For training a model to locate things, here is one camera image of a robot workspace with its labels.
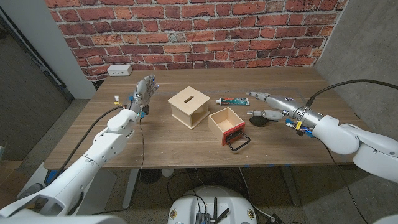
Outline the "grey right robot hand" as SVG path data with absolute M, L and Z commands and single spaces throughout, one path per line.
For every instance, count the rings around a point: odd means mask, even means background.
M 275 111 L 248 111 L 248 114 L 253 116 L 263 117 L 273 121 L 278 121 L 283 117 L 288 116 L 292 119 L 296 119 L 297 121 L 301 121 L 304 126 L 309 128 L 314 128 L 323 118 L 323 115 L 320 115 L 319 113 L 314 112 L 312 109 L 303 106 L 293 98 L 261 92 L 247 92 L 247 95 L 264 101 L 271 108 L 275 109 Z

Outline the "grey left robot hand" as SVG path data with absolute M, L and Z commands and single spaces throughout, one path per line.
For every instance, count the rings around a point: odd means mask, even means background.
M 159 85 L 155 82 L 155 75 L 151 74 L 138 81 L 135 90 L 129 95 L 127 109 L 139 114 L 141 117 L 149 114 L 149 102 L 152 95 L 157 91 Z

